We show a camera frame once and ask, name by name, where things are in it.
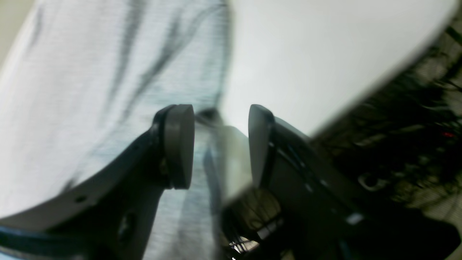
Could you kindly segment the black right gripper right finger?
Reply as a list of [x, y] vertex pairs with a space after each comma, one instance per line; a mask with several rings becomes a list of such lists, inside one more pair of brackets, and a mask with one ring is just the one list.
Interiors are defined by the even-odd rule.
[[461, 244], [457, 228], [366, 193], [323, 161], [305, 135], [251, 105], [253, 183], [282, 209], [282, 237], [296, 260], [444, 260]]

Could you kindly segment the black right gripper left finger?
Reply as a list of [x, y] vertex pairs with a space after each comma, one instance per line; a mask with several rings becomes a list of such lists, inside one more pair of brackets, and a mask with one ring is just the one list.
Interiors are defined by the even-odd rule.
[[191, 185], [192, 105], [158, 111], [148, 131], [73, 189], [1, 219], [1, 255], [18, 260], [141, 260], [166, 189]]

